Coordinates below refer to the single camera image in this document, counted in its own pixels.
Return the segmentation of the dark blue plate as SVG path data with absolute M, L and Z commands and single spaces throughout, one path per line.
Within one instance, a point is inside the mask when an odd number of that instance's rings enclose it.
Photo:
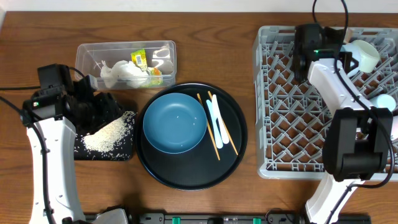
M 181 154 L 200 143 L 206 123 L 205 110 L 194 97 L 168 93 L 156 98 L 146 109 L 143 131 L 158 151 Z

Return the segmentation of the round black serving tray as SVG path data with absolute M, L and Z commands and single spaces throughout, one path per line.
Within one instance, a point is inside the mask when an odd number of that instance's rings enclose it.
M 218 149 L 221 159 L 219 161 L 207 129 L 198 145 L 181 154 L 160 152 L 149 143 L 143 131 L 144 113 L 156 98 L 168 93 L 183 93 L 194 97 L 197 101 L 197 93 L 199 93 L 213 132 L 211 116 L 206 104 L 206 100 L 212 102 L 208 91 L 217 96 L 221 116 L 228 127 L 238 156 L 229 142 Z M 175 189 L 201 190 L 219 184 L 234 172 L 245 153 L 248 130 L 241 108 L 227 92 L 209 84 L 183 83 L 166 88 L 149 100 L 136 122 L 135 137 L 136 153 L 142 165 L 155 179 Z

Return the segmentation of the light blue cup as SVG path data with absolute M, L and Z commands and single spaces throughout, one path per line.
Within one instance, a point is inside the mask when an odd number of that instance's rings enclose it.
M 389 111 L 393 112 L 396 108 L 396 101 L 395 99 L 388 94 L 381 94 L 371 98 L 369 100 L 373 106 L 377 108 L 387 108 Z

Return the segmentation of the light blue small bowl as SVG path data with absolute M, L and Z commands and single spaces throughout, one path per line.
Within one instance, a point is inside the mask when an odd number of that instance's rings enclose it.
M 343 63 L 344 71 L 349 78 L 359 72 L 361 56 L 357 45 L 352 43 L 343 45 L 339 57 Z

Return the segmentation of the white napkin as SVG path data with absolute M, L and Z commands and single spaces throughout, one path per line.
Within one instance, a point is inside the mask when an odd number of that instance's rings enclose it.
M 135 66 L 132 61 L 122 60 L 116 63 L 113 67 L 113 75 L 133 88 L 146 85 L 149 81 L 149 74 Z
M 101 61 L 102 67 L 100 77 L 103 79 L 107 88 L 112 88 L 117 82 L 117 78 L 112 74 L 112 69 L 109 68 L 104 60 Z

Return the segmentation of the teal green bowl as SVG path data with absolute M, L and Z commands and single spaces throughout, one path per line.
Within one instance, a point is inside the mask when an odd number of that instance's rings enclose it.
M 373 45 L 363 40 L 354 40 L 352 44 L 359 48 L 361 57 L 359 70 L 364 73 L 371 73 L 381 59 L 379 52 Z

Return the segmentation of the pink cup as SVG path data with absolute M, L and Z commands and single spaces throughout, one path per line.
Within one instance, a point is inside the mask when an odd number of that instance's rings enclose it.
M 394 116 L 391 128 L 391 140 L 395 141 L 398 138 L 398 116 Z

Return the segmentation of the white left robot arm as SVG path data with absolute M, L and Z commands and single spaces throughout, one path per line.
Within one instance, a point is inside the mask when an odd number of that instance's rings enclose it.
M 74 147 L 78 135 L 94 134 L 124 110 L 96 79 L 43 84 L 22 105 L 33 158 L 31 223 L 86 223 L 78 198 Z

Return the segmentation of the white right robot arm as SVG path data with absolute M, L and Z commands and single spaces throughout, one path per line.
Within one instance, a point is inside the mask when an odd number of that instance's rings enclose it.
M 335 223 L 338 214 L 357 188 L 375 173 L 394 164 L 392 112 L 367 100 L 349 79 L 357 70 L 369 73 L 380 61 L 376 48 L 363 41 L 345 44 L 346 30 L 305 24 L 295 29 L 294 67 L 298 80 L 308 80 L 329 109 L 332 120 L 322 149 L 325 168 L 320 185 L 305 204 L 308 223 Z

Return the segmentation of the yellow snack wrapper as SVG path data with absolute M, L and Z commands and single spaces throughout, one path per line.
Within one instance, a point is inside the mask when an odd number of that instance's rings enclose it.
M 146 86 L 154 86 L 163 84 L 162 72 L 156 67 L 150 67 L 147 63 L 146 51 L 139 49 L 131 54 L 132 61 L 143 72 L 149 75 Z

